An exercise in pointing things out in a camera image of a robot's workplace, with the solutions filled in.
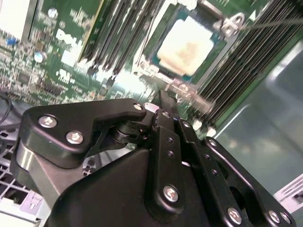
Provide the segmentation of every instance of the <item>cable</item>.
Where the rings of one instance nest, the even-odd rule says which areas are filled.
[[[256,24],[252,26],[244,26],[241,27],[239,30],[252,30],[252,29],[258,29],[258,28],[265,28],[265,27],[272,27],[272,26],[279,26],[279,25],[297,25],[297,24],[303,24],[303,18],[299,19],[292,19],[292,20],[281,20],[281,21],[274,21],[264,24]]]
[[[2,99],[5,100],[5,102],[7,103],[8,107],[6,109],[6,112],[4,113],[4,115],[2,116],[1,120],[0,120],[0,124],[2,124],[6,119],[7,117],[9,116],[9,113],[12,109],[12,102],[11,102],[11,99],[7,97],[6,94],[3,94],[3,93],[0,93],[0,97]]]

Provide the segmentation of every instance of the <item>gray metal surface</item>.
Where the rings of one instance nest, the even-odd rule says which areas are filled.
[[[18,146],[16,161],[32,176],[50,208],[66,188],[83,178],[82,166],[75,169],[59,168],[34,154],[22,142]]]
[[[302,72],[300,41],[215,136],[272,195],[303,173]],[[303,209],[292,215],[303,227]]]

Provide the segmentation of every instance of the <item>green circuit board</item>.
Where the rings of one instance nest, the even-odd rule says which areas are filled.
[[[250,15],[255,13],[257,17],[268,1],[210,2],[227,16],[243,12],[250,23]],[[0,33],[0,89],[9,90],[14,97],[34,105],[124,97],[132,97],[139,102],[151,101],[158,91],[157,84],[131,73],[133,55],[142,39],[136,40],[125,69],[112,87],[106,86],[110,72],[99,71],[97,75],[90,76],[87,74],[88,66],[78,62],[84,47],[92,43],[102,29],[110,3],[111,0],[39,0],[28,41],[8,45],[9,34],[5,31]],[[49,17],[50,9],[57,10],[55,18]],[[45,52],[42,63],[34,60],[37,51]]]

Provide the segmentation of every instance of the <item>motherboard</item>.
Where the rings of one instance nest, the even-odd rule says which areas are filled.
[[[150,102],[173,79],[199,91],[248,33],[229,34],[224,19],[252,25],[271,2],[1,0],[0,89],[33,105]],[[167,79],[152,78],[153,68]],[[192,105],[181,100],[182,117]]]

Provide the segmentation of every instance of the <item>metal panel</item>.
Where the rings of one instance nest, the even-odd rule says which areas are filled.
[[[302,72],[300,41],[215,136],[272,195],[303,173]],[[292,215],[303,227],[303,209]]]

